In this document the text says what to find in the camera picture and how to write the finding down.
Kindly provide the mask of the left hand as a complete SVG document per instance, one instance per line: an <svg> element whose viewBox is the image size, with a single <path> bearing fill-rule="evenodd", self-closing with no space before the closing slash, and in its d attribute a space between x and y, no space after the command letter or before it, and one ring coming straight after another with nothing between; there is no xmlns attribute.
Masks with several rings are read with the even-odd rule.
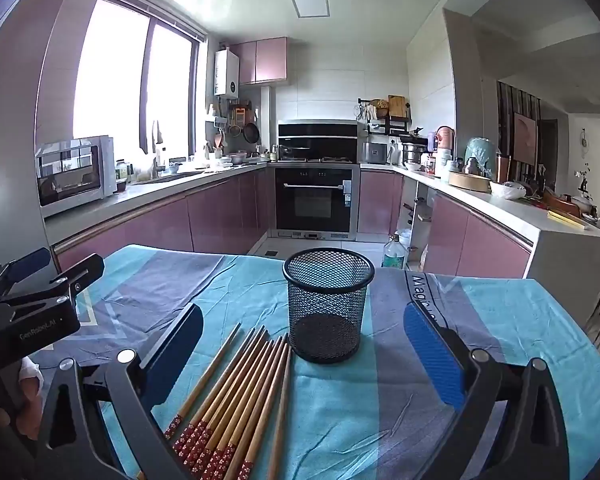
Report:
<svg viewBox="0 0 600 480"><path fill-rule="evenodd" d="M19 365L17 380L12 384L15 388L17 408L15 425L20 434L32 441L38 440L42 414L43 398L42 387L44 378L38 367L28 356L25 356ZM7 427L12 418L0 407L0 428Z"/></svg>

